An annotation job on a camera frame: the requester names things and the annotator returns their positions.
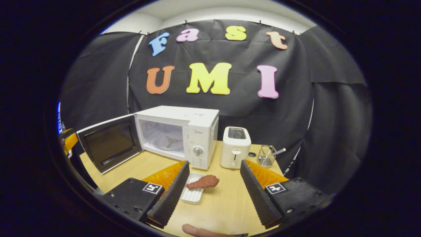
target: fake chicken drumstick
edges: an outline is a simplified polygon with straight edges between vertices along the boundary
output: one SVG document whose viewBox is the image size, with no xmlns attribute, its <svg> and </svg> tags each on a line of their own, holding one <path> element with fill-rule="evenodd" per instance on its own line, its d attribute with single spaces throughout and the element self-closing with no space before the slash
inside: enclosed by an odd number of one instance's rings
<svg viewBox="0 0 421 237">
<path fill-rule="evenodd" d="M 189 190 L 198 188 L 213 188 L 219 183 L 219 179 L 214 175 L 201 177 L 198 181 L 187 184 Z"/>
</svg>

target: white wall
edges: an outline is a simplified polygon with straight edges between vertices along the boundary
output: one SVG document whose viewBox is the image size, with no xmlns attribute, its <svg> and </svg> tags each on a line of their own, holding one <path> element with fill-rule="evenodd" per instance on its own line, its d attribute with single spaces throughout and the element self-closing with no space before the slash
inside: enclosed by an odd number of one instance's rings
<svg viewBox="0 0 421 237">
<path fill-rule="evenodd" d="M 105 32 L 154 32 L 162 28 L 209 19 L 262 21 L 284 30 L 304 32 L 316 26 L 303 15 L 271 0 L 160 0 L 122 18 Z"/>
</svg>

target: foam letter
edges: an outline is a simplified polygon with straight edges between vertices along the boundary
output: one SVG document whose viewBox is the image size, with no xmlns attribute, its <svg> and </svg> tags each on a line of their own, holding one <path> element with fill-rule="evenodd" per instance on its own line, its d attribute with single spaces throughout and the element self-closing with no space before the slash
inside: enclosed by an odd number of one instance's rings
<svg viewBox="0 0 421 237">
<path fill-rule="evenodd" d="M 165 37 L 168 37 L 169 35 L 170 33 L 165 32 L 162 35 L 151 40 L 151 42 L 149 42 L 149 44 L 152 45 L 152 50 L 154 51 L 154 53 L 152 53 L 152 56 L 155 56 L 160 52 L 164 51 L 165 47 L 162 45 L 165 45 L 167 43 L 167 38 Z"/>
<path fill-rule="evenodd" d="M 288 46 L 286 44 L 283 44 L 281 41 L 281 40 L 285 40 L 285 37 L 280 35 L 278 32 L 272 31 L 272 32 L 266 32 L 266 34 L 270 36 L 270 41 L 272 41 L 272 44 L 275 47 L 283 49 L 283 50 L 286 50 L 288 48 Z"/>
<path fill-rule="evenodd" d="M 192 69 L 192 78 L 190 79 L 190 86 L 186 89 L 188 93 L 199 93 L 198 83 L 200 83 L 203 92 L 206 93 L 213 83 L 213 87 L 210 89 L 213 94 L 229 94 L 228 71 L 231 64 L 220 62 L 215 65 L 210 73 L 201 62 L 191 64 L 190 68 Z"/>
<path fill-rule="evenodd" d="M 199 30 L 198 29 L 186 29 L 186 30 L 183 30 L 180 34 L 181 35 L 179 35 L 177 37 L 178 42 L 184 42 L 184 41 L 193 42 L 193 41 L 196 41 L 198 39 L 197 35 L 199 34 Z"/>
<path fill-rule="evenodd" d="M 226 28 L 225 37 L 228 40 L 245 40 L 247 35 L 244 33 L 245 28 L 242 26 L 228 26 Z"/>
<path fill-rule="evenodd" d="M 265 98 L 278 98 L 279 93 L 275 90 L 275 72 L 278 71 L 276 67 L 268 65 L 259 65 L 257 70 L 261 74 L 261 88 L 257 95 Z"/>
<path fill-rule="evenodd" d="M 162 82 L 162 85 L 156 86 L 155 80 L 157 77 L 157 73 L 159 72 L 159 68 L 154 67 L 146 72 L 148 73 L 148 79 L 146 81 L 146 90 L 149 91 L 151 94 L 161 94 L 164 93 L 168 86 L 170 85 L 170 79 L 171 79 L 171 71 L 174 70 L 174 66 L 165 66 L 162 68 L 162 71 L 164 71 L 164 81 Z"/>
</svg>

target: wire mesh basket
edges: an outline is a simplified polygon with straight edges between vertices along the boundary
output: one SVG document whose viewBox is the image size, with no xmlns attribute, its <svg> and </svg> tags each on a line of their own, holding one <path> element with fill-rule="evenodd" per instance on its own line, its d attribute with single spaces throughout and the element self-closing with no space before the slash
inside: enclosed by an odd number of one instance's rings
<svg viewBox="0 0 421 237">
<path fill-rule="evenodd" d="M 276 155 L 272 155 L 275 152 L 276 149 L 272 145 L 262 145 L 257 156 L 257 163 L 265 168 L 271 167 L 275 162 Z"/>
</svg>

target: pink letter i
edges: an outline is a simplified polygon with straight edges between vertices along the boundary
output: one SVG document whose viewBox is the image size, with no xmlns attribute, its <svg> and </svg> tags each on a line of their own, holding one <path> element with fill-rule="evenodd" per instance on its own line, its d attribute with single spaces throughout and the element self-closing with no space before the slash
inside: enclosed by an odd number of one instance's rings
<svg viewBox="0 0 421 237">
<path fill-rule="evenodd" d="M 259 65 L 257 70 L 261 74 L 261 88 L 257 95 L 265 98 L 278 98 L 279 93 L 275 90 L 275 72 L 278 71 L 276 67 L 268 65 Z"/>
</svg>

